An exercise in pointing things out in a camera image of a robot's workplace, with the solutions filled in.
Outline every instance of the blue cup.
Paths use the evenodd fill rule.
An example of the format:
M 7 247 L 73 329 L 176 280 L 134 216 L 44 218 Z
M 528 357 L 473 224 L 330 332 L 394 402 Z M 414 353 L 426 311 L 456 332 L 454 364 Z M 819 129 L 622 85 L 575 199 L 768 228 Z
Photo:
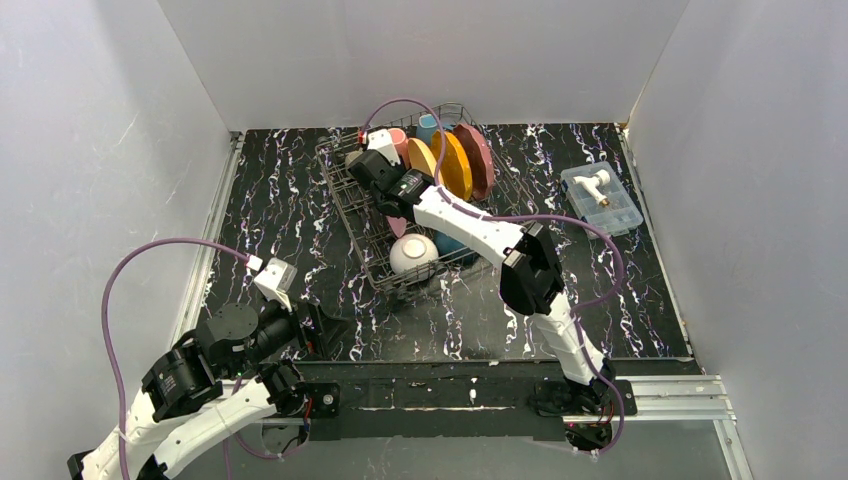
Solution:
M 449 131 L 454 127 L 452 123 L 442 123 L 445 131 Z M 433 134 L 439 131 L 439 126 L 436 124 L 436 119 L 432 115 L 421 115 L 418 119 L 418 125 L 415 127 L 415 138 L 426 143 L 428 147 L 433 146 Z

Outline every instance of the cable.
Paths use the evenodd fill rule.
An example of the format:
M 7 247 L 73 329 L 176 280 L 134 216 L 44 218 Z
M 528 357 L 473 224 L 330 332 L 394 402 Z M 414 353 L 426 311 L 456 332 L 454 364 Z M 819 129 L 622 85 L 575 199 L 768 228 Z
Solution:
M 436 120 L 436 125 L 438 126 L 439 133 L 441 134 L 441 137 L 442 137 L 442 143 L 441 143 L 442 148 L 441 148 L 441 152 L 439 153 L 439 159 L 436 162 L 436 169 L 433 172 L 433 183 L 438 188 L 439 195 L 451 207 L 453 207 L 455 210 L 460 211 L 460 212 L 462 212 L 466 215 L 473 216 L 473 217 L 476 218 L 478 216 L 478 214 L 476 212 L 472 212 L 471 210 L 463 207 L 462 205 L 455 204 L 453 202 L 453 199 L 450 197 L 450 195 L 448 195 L 444 191 L 444 187 L 439 184 L 439 172 L 441 171 L 442 163 L 445 160 L 445 127 L 444 127 L 444 125 L 442 125 L 441 119 L 439 119 L 438 115 L 435 114 L 435 112 L 433 111 L 432 108 L 430 108 L 429 106 L 425 105 L 424 103 L 422 103 L 418 100 L 412 99 L 412 98 L 395 98 L 395 99 L 389 100 L 387 102 L 384 102 L 382 105 L 377 107 L 377 109 L 368 117 L 368 120 L 365 121 L 365 125 L 363 125 L 361 131 L 364 132 L 369 127 L 369 124 L 371 123 L 371 120 L 374 118 L 374 116 L 377 115 L 377 113 L 380 110 L 382 110 L 385 106 L 391 105 L 393 103 L 398 103 L 398 102 L 409 102 L 409 103 L 414 103 L 416 105 L 419 105 L 419 106 L 423 107 Z M 585 337 L 583 335 L 583 325 L 580 323 L 580 317 L 577 314 L 578 314 L 578 312 L 580 312 L 581 310 L 583 310 L 585 308 L 595 306 L 595 305 L 600 305 L 601 303 L 609 300 L 610 298 L 615 296 L 618 293 L 618 291 L 621 289 L 621 285 L 624 281 L 624 263 L 623 263 L 622 258 L 621 258 L 621 252 L 618 250 L 618 248 L 615 246 L 612 239 L 609 237 L 609 235 L 606 234 L 606 232 L 603 232 L 602 230 L 595 227 L 594 225 L 591 225 L 591 224 L 586 223 L 586 222 L 582 222 L 580 220 L 577 220 L 576 218 L 566 217 L 565 215 L 538 214 L 538 215 L 515 215 L 515 216 L 509 216 L 509 217 L 488 216 L 488 217 L 483 217 L 482 219 L 485 220 L 485 221 L 488 221 L 488 222 L 500 222 L 500 221 L 503 221 L 503 222 L 526 222 L 526 221 L 553 220 L 553 221 L 558 221 L 558 222 L 569 223 L 569 224 L 572 224 L 572 225 L 576 225 L 578 227 L 582 227 L 582 228 L 589 230 L 590 232 L 594 233 L 599 238 L 601 238 L 603 240 L 603 242 L 606 244 L 606 246 L 612 251 L 614 268 L 615 268 L 615 280 L 613 282 L 612 288 L 610 288 L 606 293 L 604 293 L 603 295 L 601 295 L 600 297 L 598 297 L 594 300 L 579 303 L 579 304 L 577 304 L 577 305 L 575 305 L 571 308 L 571 316 L 572 316 L 572 318 L 574 318 L 574 323 L 577 326 L 577 340 L 580 343 L 580 350 L 583 352 L 583 358 L 586 360 L 586 363 L 589 365 L 589 369 L 592 371 L 592 374 L 595 377 L 597 377 L 598 379 L 600 379 L 601 382 L 603 382 L 607 387 L 609 387 L 612 390 L 613 394 L 615 395 L 615 400 L 618 403 L 618 407 L 619 407 L 618 428 L 616 429 L 615 435 L 613 435 L 612 440 L 610 440 L 610 443 L 607 446 L 605 446 L 604 448 L 600 449 L 599 453 L 604 453 L 604 452 L 609 451 L 609 449 L 612 448 L 618 442 L 618 439 L 621 437 L 621 433 L 624 430 L 624 399 L 621 397 L 621 392 L 618 391 L 618 388 L 611 381 L 607 380 L 603 375 L 601 375 L 601 373 L 595 367 L 595 364 L 592 361 L 592 357 L 591 357 L 591 355 L 589 355 L 589 351 L 586 349 L 586 341 L 585 341 Z
M 610 402 L 610 416 L 607 417 L 607 421 L 604 422 L 604 425 L 609 425 L 609 422 L 612 421 L 612 417 L 615 415 L 615 404 Z
M 241 384 L 242 384 L 242 382 L 243 382 L 243 381 L 244 381 L 244 379 L 242 378 L 242 376 L 241 376 L 241 375 L 239 375 L 239 377 L 238 377 L 238 378 L 236 378 L 236 383 L 235 383 L 235 385 L 233 385 L 233 393 L 236 393 L 236 392 L 238 392 L 238 391 L 239 391 L 239 389 L 241 388 Z M 295 448 L 294 448 L 294 450 L 292 450 L 292 451 L 290 451 L 290 452 L 286 452 L 286 451 L 285 451 L 285 449 L 284 449 L 282 452 L 280 452 L 280 453 L 278 453 L 278 454 L 276 454 L 276 455 L 272 455 L 272 454 L 268 454 L 268 453 L 264 453 L 264 452 L 260 452 L 260 451 L 258 451 L 258 450 L 255 450 L 253 447 L 251 447 L 250 445 L 248 445 L 248 444 L 247 444 L 247 442 L 244 440 L 244 437 L 242 437 L 241 432 L 237 432 L 237 433 L 234 435 L 234 437 L 236 437 L 236 442 L 238 442 L 238 444 L 239 444 L 239 445 L 241 445 L 241 448 L 243 448 L 245 452 L 247 452 L 247 453 L 249 453 L 249 454 L 253 455 L 254 457 L 256 457 L 256 458 L 258 458 L 258 459 L 260 459 L 260 460 L 278 460 L 278 459 L 280 459 L 280 458 L 286 458 L 286 457 L 288 457 L 289 455 L 294 455 L 295 453 L 297 453 L 298 451 L 300 451 L 300 449 L 301 449 L 304 445 L 306 445 L 306 443 L 309 441 L 309 437 L 307 437 L 307 440 L 306 440 L 306 441 L 304 441 L 303 443 L 301 443 L 300 445 L 298 445 L 297 447 L 295 447 Z M 225 450 L 227 449 L 227 443 L 226 443 L 226 442 L 227 442 L 227 440 L 224 440 L 224 442 L 223 442 L 223 444 L 224 444 L 224 449 L 225 449 Z
M 445 149 L 447 148 L 447 142 L 445 141 L 445 127 L 442 126 L 442 121 L 439 120 L 439 116 L 436 115 L 436 112 L 432 108 L 427 106 L 427 104 L 425 104 L 425 103 L 423 103 L 419 100 L 416 100 L 414 98 L 405 98 L 405 97 L 393 98 L 391 100 L 387 100 L 387 101 L 383 102 L 382 105 L 377 107 L 377 109 L 374 110 L 374 112 L 372 112 L 371 115 L 368 116 L 368 119 L 365 120 L 365 123 L 362 125 L 362 127 L 360 127 L 359 132 L 364 134 L 368 130 L 368 128 L 371 127 L 371 120 L 374 119 L 374 116 L 376 116 L 380 112 L 380 110 L 386 108 L 387 106 L 389 106 L 393 103 L 399 103 L 399 102 L 414 103 L 414 104 L 418 105 L 419 107 L 423 108 L 424 110 L 426 110 L 427 113 L 432 115 L 433 118 L 436 120 L 436 125 L 439 126 L 439 133 L 442 136 L 442 143 L 441 143 L 442 148 L 441 148 L 441 150 L 439 150 L 439 159 L 436 162 L 436 172 L 435 173 L 438 174 L 439 173 L 439 167 L 442 165 L 442 161 L 444 161 L 444 159 L 445 159 Z
M 124 379 L 121 376 L 121 368 L 118 366 L 118 359 L 115 356 L 115 348 L 112 346 L 112 336 L 109 333 L 109 296 L 112 294 L 112 287 L 115 285 L 115 280 L 118 279 L 118 275 L 124 267 L 132 261 L 132 259 L 151 248 L 161 245 L 169 245 L 172 243 L 203 245 L 233 255 L 244 263 L 247 263 L 249 260 L 249 257 L 241 252 L 237 252 L 230 247 L 210 242 L 208 240 L 201 240 L 199 238 L 165 238 L 136 248 L 130 252 L 129 255 L 124 257 L 118 266 L 115 267 L 115 270 L 112 271 L 112 275 L 106 282 L 106 288 L 103 290 L 103 299 L 100 304 L 100 326 L 103 329 L 103 343 L 106 345 L 106 354 L 109 356 L 109 365 L 112 367 L 112 374 L 115 376 L 115 385 L 118 388 L 118 429 L 121 432 L 118 436 L 118 460 L 121 464 L 121 476 L 124 480 L 131 480 L 129 467 L 127 466 L 127 444 L 124 440 L 124 435 L 127 430 L 127 393 L 124 391 Z
M 294 443 L 294 441 L 297 440 L 298 438 L 300 438 L 300 434 L 295 435 L 291 440 L 289 440 L 289 443 L 287 443 L 286 446 L 283 447 L 283 451 L 280 452 L 280 453 L 285 453 L 285 451 L 289 449 L 291 444 Z

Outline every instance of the pink cup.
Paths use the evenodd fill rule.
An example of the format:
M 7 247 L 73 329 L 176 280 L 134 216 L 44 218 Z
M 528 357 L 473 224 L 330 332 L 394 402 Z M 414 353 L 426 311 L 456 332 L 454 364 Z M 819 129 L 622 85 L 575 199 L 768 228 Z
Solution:
M 401 160 L 403 160 L 403 166 L 409 168 L 409 153 L 406 149 L 406 132 L 400 128 L 390 128 L 389 133 L 392 135 L 392 143 L 395 145 L 395 150 L 397 150 L 398 155 L 400 155 Z

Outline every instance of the white bowl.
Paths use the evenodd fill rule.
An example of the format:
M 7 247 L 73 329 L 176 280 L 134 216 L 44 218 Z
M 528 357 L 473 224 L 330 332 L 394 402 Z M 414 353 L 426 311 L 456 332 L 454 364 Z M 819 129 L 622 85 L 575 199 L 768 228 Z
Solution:
M 395 273 L 400 275 L 437 258 L 439 258 L 439 252 L 432 240 L 418 233 L 409 233 L 400 237 L 392 245 L 389 265 Z M 416 282 L 427 280 L 433 274 L 433 270 L 432 268 L 421 269 L 413 276 L 413 280 Z

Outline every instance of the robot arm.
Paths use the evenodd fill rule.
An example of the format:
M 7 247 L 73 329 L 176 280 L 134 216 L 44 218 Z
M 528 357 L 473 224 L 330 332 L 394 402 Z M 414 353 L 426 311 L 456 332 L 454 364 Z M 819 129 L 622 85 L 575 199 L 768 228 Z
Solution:
M 545 244 L 553 248 L 550 232 L 539 224 L 524 228 L 514 223 L 482 220 L 487 213 L 465 203 L 447 189 L 439 192 L 440 188 L 444 189 L 431 186 L 421 194 L 420 202 L 413 206 L 415 223 L 453 237 L 500 268 L 500 294 L 507 307 L 533 319 L 556 352 L 567 379 L 589 385 L 594 375 L 580 351 L 578 326 L 569 314 L 571 307 L 561 291 L 564 283 L 561 283 L 561 269 L 556 268 L 559 262 L 555 257 L 553 265 L 547 261 L 550 259 L 536 261 L 544 257 L 541 250 Z M 478 216 L 471 217 L 453 208 L 443 194 Z M 601 370 L 603 355 L 588 338 L 585 341 L 596 369 Z
M 259 369 L 260 362 L 297 339 L 318 356 L 326 350 L 322 323 L 333 319 L 315 305 L 293 306 L 286 294 L 295 268 L 277 259 L 262 264 L 254 284 L 268 303 L 261 312 L 246 305 L 225 305 L 209 320 L 183 337 L 160 357 L 142 380 L 127 412 L 127 463 L 130 477 L 172 478 L 200 453 L 248 423 L 270 414 L 290 412 L 302 405 L 305 392 L 299 378 L 286 376 L 281 364 L 259 372 L 233 397 L 200 413 L 223 394 L 221 379 L 234 379 Z M 311 326 L 304 326 L 305 316 Z M 121 478 L 116 427 L 95 450 L 72 455 L 68 468 L 73 480 Z
M 359 184 L 371 191 L 381 213 L 445 233 L 500 269 L 504 303 L 533 319 L 556 352 L 567 382 L 583 390 L 582 403 L 597 407 L 607 401 L 605 387 L 594 382 L 595 375 L 581 352 L 579 327 L 569 314 L 562 266 L 550 230 L 539 223 L 522 227 L 484 220 L 488 213 L 443 186 L 434 186 L 429 175 L 393 168 L 377 150 L 366 150 L 349 169 Z M 614 372 L 588 338 L 585 346 L 595 369 L 612 380 Z

